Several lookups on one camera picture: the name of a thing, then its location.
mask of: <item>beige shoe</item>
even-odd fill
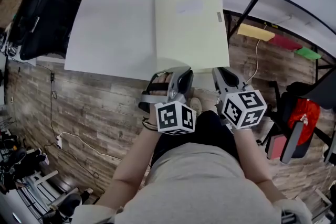
[[[202,104],[200,100],[196,97],[192,97],[190,100],[190,108],[196,111],[196,117],[198,117],[202,112]]]

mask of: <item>table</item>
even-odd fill
[[[150,80],[157,71],[154,15],[154,0],[82,0],[65,69]],[[193,86],[215,90],[211,73],[195,74]]]

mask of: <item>hand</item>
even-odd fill
[[[165,73],[162,74],[161,76],[155,78],[152,83],[169,83],[170,80],[172,79],[172,74],[171,73]],[[150,95],[167,95],[167,91],[150,91]],[[149,114],[149,123],[153,125],[157,125],[158,123],[156,122],[156,109],[154,104],[150,104],[150,114]]]

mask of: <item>shirt sleeve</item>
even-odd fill
[[[276,209],[281,210],[281,223],[312,224],[312,214],[300,200],[279,200],[273,203]]]
[[[114,223],[116,210],[100,205],[80,205],[72,215],[72,224]]]

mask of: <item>t-shirt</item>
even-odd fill
[[[187,143],[166,152],[153,165],[145,187],[123,210],[82,205],[72,224],[307,224],[310,212],[295,200],[272,204],[239,163],[216,146]]]

